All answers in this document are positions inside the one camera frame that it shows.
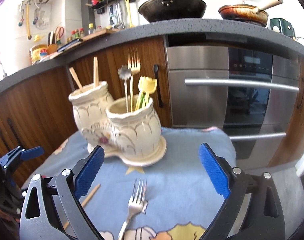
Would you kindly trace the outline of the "left hand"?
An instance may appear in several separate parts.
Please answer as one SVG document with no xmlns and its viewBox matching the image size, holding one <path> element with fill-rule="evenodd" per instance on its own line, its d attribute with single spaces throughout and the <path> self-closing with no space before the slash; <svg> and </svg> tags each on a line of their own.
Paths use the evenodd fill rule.
<svg viewBox="0 0 304 240">
<path fill-rule="evenodd" d="M 1 209 L 0 209 L 0 218 L 4 219 L 4 220 L 16 222 L 16 223 L 20 222 L 20 219 L 12 217 L 11 215 L 7 214 L 6 212 L 3 212 Z"/>
</svg>

